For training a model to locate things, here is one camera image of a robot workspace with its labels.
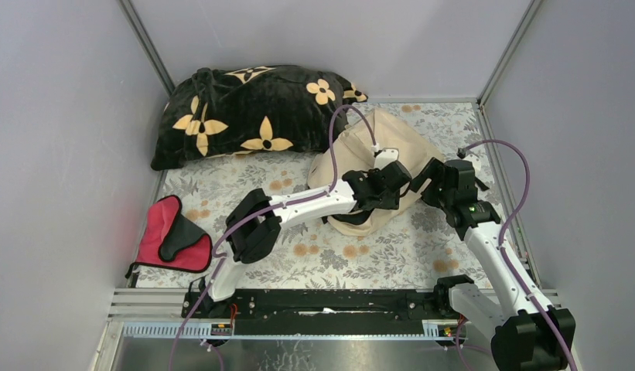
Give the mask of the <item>beige canvas student bag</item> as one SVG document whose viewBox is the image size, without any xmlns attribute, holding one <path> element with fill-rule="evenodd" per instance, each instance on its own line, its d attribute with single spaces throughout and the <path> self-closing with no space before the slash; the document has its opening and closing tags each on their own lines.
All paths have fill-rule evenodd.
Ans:
<svg viewBox="0 0 635 371">
<path fill-rule="evenodd" d="M 431 158 L 443 161 L 445 156 L 429 140 L 421 136 L 412 126 L 383 109 L 376 108 L 365 116 L 374 131 L 374 137 L 382 148 L 396 148 L 398 161 L 415 177 Z M 333 142 L 337 175 L 350 170 L 367 171 L 373 168 L 372 141 L 366 124 L 358 121 L 350 124 Z M 330 152 L 317 155 L 310 166 L 307 185 L 310 189 L 329 185 L 333 180 L 333 165 Z M 336 230 L 347 236 L 365 237 L 388 224 L 408 207 L 419 201 L 420 196 L 409 192 L 402 197 L 399 209 L 375 209 L 370 213 L 353 213 L 327 218 Z"/>
</svg>

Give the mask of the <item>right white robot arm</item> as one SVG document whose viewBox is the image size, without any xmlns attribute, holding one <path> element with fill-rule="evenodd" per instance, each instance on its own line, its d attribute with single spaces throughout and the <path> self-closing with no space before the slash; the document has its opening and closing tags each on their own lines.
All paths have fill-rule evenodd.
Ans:
<svg viewBox="0 0 635 371">
<path fill-rule="evenodd" d="M 411 182 L 422 201 L 444 212 L 451 226 L 481 263 L 496 299 L 480 292 L 464 275 L 441 278 L 432 306 L 437 315 L 456 314 L 472 322 L 490 341 L 500 370 L 574 370 L 575 319 L 556 308 L 531 279 L 519 258 L 504 246 L 505 227 L 493 205 L 478 197 L 473 164 L 432 158 Z"/>
</svg>

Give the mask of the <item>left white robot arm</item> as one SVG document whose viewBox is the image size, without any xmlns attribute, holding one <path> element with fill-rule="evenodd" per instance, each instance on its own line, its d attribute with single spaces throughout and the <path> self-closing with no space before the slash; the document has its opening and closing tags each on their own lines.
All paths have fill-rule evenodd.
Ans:
<svg viewBox="0 0 635 371">
<path fill-rule="evenodd" d="M 285 196 L 262 189 L 249 192 L 227 217 L 226 230 L 213 245 L 218 259 L 201 290 L 200 308 L 212 318 L 224 315 L 246 266 L 265 259 L 283 230 L 333 215 L 367 213 L 400 206 L 409 171 L 392 161 L 383 168 L 348 171 L 335 182 Z"/>
</svg>

